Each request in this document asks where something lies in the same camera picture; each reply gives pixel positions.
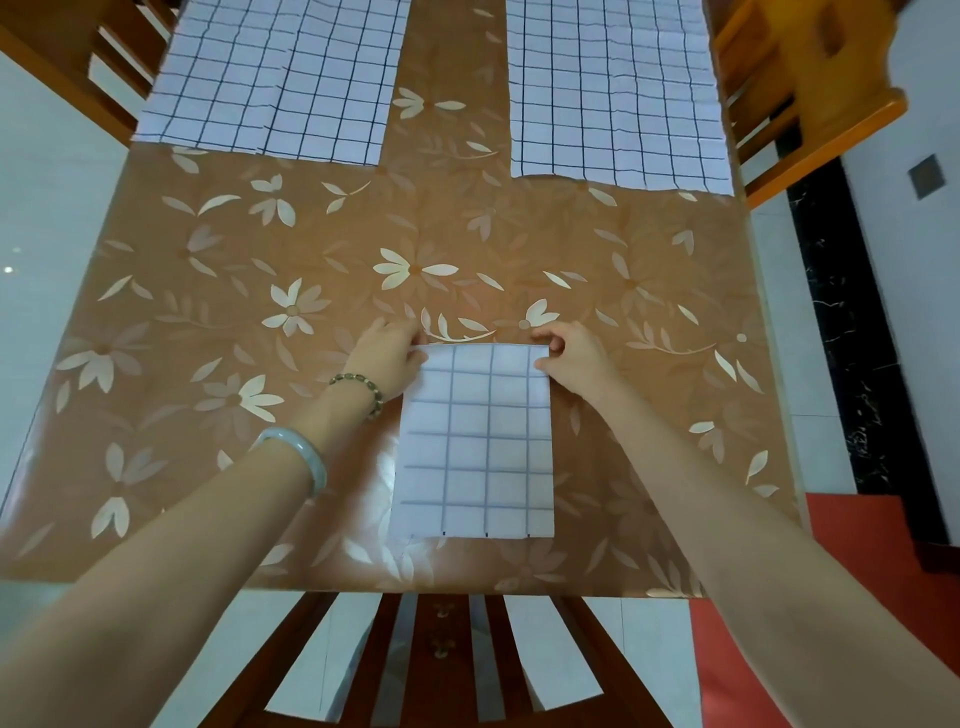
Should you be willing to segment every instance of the bracelet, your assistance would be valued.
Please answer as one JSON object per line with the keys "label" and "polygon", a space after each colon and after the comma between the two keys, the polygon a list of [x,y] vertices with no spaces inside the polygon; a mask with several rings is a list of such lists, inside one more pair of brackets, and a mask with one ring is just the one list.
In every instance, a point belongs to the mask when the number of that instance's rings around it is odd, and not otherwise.
{"label": "bracelet", "polygon": [[371,410],[370,414],[367,415],[367,419],[372,420],[377,415],[379,415],[380,412],[383,410],[383,393],[379,389],[377,389],[376,385],[373,382],[371,382],[369,379],[367,379],[365,376],[341,374],[331,379],[327,383],[327,385],[332,386],[333,384],[336,384],[338,381],[344,381],[345,379],[363,382],[364,384],[367,385],[367,389],[373,392],[373,409]]}
{"label": "bracelet", "polygon": [[253,446],[256,447],[264,440],[270,439],[282,440],[300,454],[303,462],[306,463],[306,467],[310,469],[310,473],[313,475],[313,491],[310,496],[317,497],[326,485],[326,466],[317,449],[303,435],[289,427],[267,427],[256,438]]}

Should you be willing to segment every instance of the red floor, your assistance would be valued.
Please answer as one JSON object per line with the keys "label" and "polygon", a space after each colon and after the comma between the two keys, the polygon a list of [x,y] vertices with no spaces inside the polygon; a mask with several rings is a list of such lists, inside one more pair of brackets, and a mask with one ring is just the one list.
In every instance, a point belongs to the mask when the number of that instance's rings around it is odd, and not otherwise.
{"label": "red floor", "polygon": [[[900,499],[807,496],[813,534],[941,660],[960,674],[960,578],[920,569]],[[690,602],[704,728],[789,728],[719,614]]]}

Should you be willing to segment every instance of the hand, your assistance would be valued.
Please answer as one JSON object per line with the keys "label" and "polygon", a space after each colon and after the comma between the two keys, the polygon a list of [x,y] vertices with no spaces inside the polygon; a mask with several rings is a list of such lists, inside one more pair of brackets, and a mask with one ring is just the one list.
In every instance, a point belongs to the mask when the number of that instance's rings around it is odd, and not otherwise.
{"label": "hand", "polygon": [[344,365],[344,374],[363,375],[373,382],[383,400],[403,394],[417,374],[427,355],[410,351],[412,344],[426,344],[426,334],[415,321],[387,324],[377,319],[363,332]]}
{"label": "hand", "polygon": [[560,356],[538,359],[534,366],[566,389],[596,406],[603,392],[620,381],[600,340],[580,322],[554,321],[531,331],[535,338],[551,336],[550,351]]}

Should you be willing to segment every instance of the left hand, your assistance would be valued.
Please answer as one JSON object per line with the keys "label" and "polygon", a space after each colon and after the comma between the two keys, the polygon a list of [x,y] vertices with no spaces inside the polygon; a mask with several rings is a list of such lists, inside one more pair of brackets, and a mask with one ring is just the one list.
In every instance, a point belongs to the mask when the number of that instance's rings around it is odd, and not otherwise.
{"label": "left hand", "polygon": [[413,384],[427,355],[410,351],[414,344],[426,344],[426,334],[416,321],[387,324],[377,319],[363,332],[344,365],[344,374],[363,375],[373,382],[383,400],[403,394]]}

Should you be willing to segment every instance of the chair back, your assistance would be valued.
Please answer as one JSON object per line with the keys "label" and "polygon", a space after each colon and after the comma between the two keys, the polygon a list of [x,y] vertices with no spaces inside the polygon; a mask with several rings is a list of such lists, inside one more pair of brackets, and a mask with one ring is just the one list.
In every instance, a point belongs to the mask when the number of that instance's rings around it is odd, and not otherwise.
{"label": "chair back", "polygon": [[740,162],[796,127],[803,138],[747,185],[750,207],[906,113],[906,97],[887,74],[896,29],[889,0],[742,0],[733,7],[714,47]]}
{"label": "chair back", "polygon": [[123,144],[136,120],[89,77],[96,56],[146,98],[176,16],[163,0],[144,0],[162,33],[133,0],[5,0],[0,51]]}
{"label": "chair back", "polygon": [[[390,651],[400,595],[383,595],[350,683],[338,722],[307,720],[266,710],[271,697],[320,625],[336,594],[306,594],[253,656],[200,728],[367,728]],[[670,728],[657,702],[580,597],[553,603],[580,648],[603,694],[550,711],[534,711],[500,595],[484,597],[506,719],[480,723],[469,597],[419,595],[399,725],[509,728],[637,725]]]}

